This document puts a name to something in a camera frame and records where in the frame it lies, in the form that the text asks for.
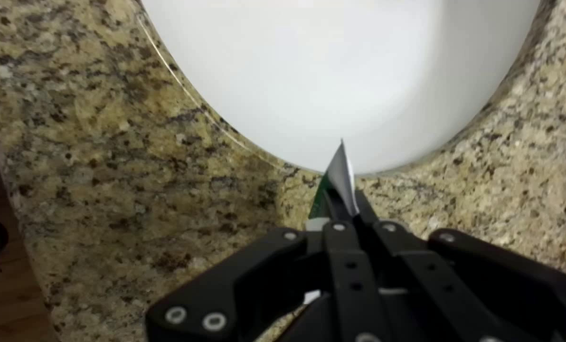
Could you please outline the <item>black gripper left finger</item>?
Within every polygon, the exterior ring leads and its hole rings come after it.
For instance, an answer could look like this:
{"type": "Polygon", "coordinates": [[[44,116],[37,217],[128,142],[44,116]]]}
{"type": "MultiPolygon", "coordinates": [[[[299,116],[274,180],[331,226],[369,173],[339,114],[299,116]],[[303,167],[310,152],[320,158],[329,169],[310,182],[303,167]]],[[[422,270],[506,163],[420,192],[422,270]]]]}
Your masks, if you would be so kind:
{"type": "Polygon", "coordinates": [[[145,313],[147,340],[255,342],[297,313],[278,342],[390,342],[375,209],[358,196],[350,213],[335,192],[324,203],[318,232],[274,228],[156,300],[145,313]]]}

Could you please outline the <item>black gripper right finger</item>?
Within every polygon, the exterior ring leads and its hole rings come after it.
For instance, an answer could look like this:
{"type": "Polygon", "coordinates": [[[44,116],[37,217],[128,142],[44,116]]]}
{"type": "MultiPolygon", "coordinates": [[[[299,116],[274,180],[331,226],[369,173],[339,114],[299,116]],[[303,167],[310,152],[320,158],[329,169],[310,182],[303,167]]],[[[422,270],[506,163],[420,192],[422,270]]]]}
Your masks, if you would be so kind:
{"type": "Polygon", "coordinates": [[[428,239],[379,218],[358,190],[362,239],[384,289],[430,313],[439,342],[566,342],[566,274],[453,228],[428,239]]]}

